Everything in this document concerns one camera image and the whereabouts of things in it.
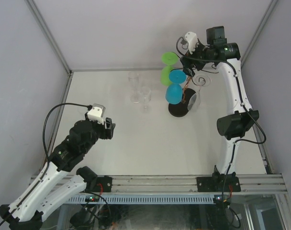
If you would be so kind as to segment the clear flute glass front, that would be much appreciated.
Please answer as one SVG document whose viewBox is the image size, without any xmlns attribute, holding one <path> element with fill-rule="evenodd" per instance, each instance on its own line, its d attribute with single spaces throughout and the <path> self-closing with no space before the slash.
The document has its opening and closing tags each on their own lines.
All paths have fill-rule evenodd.
<svg viewBox="0 0 291 230">
<path fill-rule="evenodd" d="M 206 74 L 197 74 L 191 79 L 195 93 L 188 102 L 188 111 L 196 112 L 201 103 L 201 89 L 211 83 L 211 78 Z"/>
</svg>

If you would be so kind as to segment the green plastic wine glass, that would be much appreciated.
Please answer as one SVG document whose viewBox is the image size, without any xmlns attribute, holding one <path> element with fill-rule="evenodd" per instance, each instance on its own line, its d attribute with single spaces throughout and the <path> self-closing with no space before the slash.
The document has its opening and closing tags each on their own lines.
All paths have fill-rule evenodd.
<svg viewBox="0 0 291 230">
<path fill-rule="evenodd" d="M 160 82 L 169 86 L 172 82 L 169 79 L 170 72 L 174 69 L 173 66 L 177 63 L 179 57 L 174 52 L 166 52 L 161 56 L 161 61 L 166 65 L 160 74 Z"/>
</svg>

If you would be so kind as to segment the blue plastic wine glass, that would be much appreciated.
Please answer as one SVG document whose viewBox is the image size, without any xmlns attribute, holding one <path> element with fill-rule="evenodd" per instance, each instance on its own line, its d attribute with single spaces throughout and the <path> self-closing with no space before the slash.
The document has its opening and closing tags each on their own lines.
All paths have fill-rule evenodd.
<svg viewBox="0 0 291 230">
<path fill-rule="evenodd" d="M 186 74 L 182 70 L 173 70 L 169 74 L 171 84 L 168 86 L 165 99 L 169 104 L 178 104 L 182 100 L 183 89 L 181 84 L 186 80 Z"/>
</svg>

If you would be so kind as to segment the metal wine glass rack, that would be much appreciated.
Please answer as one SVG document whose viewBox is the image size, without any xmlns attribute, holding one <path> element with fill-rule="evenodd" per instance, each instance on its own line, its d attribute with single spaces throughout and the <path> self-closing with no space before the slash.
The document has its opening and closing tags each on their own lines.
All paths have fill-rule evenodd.
<svg viewBox="0 0 291 230">
<path fill-rule="evenodd" d="M 206 74 L 208 75 L 210 72 L 207 70 L 202 70 L 201 73 L 195 73 L 197 74 Z M 184 117 L 185 115 L 188 114 L 188 102 L 191 98 L 191 96 L 195 93 L 193 90 L 193 83 L 191 81 L 193 77 L 186 76 L 186 80 L 181 84 L 182 89 L 183 89 L 183 94 L 182 94 L 182 100 L 178 104 L 169 104 L 168 103 L 168 111 L 169 113 L 174 116 L 174 117 Z"/>
</svg>

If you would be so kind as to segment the clear wine glass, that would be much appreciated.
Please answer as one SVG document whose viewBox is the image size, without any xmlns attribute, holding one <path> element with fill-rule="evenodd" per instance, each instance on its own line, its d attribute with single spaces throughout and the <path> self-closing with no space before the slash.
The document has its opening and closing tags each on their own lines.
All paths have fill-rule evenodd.
<svg viewBox="0 0 291 230">
<path fill-rule="evenodd" d="M 148 113 L 150 112 L 150 101 L 151 101 L 151 89 L 149 87 L 143 86 L 140 89 L 140 96 L 141 96 L 141 101 L 143 103 L 142 105 L 142 111 L 143 113 Z"/>
</svg>

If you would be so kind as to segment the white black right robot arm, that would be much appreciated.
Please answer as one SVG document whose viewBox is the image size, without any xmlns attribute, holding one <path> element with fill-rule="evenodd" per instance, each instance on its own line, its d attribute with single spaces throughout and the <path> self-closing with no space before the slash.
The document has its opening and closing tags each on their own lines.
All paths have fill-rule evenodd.
<svg viewBox="0 0 291 230">
<path fill-rule="evenodd" d="M 181 54 L 180 61 L 190 77 L 194 76 L 193 68 L 203 70 L 206 64 L 213 63 L 224 78 L 227 115 L 216 123 L 218 133 L 224 138 L 222 150 L 212 176 L 197 179 L 202 186 L 212 185 L 215 190 L 223 191 L 239 182 L 235 173 L 237 152 L 246 132 L 257 124 L 259 112 L 252 108 L 246 95 L 238 44 L 228 43 L 223 26 L 207 29 L 206 37 L 207 44 L 203 45 L 194 32 L 182 36 L 179 42 L 187 45 L 188 50 Z"/>
</svg>

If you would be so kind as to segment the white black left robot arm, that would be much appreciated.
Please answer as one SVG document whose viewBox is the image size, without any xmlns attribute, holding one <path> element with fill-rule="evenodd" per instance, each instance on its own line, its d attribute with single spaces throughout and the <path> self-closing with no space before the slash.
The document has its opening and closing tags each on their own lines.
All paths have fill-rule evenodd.
<svg viewBox="0 0 291 230">
<path fill-rule="evenodd" d="M 0 206 L 0 217 L 9 228 L 38 230 L 71 197 L 95 190 L 98 176 L 87 166 L 77 169 L 76 174 L 58 189 L 54 187 L 83 160 L 99 139 L 112 139 L 115 126 L 110 118 L 86 118 L 76 122 L 23 194 L 11 204 Z"/>
</svg>

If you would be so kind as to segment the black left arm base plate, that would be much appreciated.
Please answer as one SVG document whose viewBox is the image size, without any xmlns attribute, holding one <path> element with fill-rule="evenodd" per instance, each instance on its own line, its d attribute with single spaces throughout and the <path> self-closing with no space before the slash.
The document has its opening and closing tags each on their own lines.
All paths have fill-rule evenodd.
<svg viewBox="0 0 291 230">
<path fill-rule="evenodd" d="M 87 183 L 86 191 L 102 194 L 110 193 L 112 190 L 112 178 L 109 176 L 97 177 Z"/>
</svg>

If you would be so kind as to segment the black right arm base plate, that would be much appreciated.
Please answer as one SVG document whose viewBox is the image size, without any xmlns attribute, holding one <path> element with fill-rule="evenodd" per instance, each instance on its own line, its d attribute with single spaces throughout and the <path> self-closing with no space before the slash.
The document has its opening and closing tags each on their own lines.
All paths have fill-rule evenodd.
<svg viewBox="0 0 291 230">
<path fill-rule="evenodd" d="M 198 192 L 241 192 L 238 177 L 214 178 L 213 176 L 197 177 Z"/>
</svg>

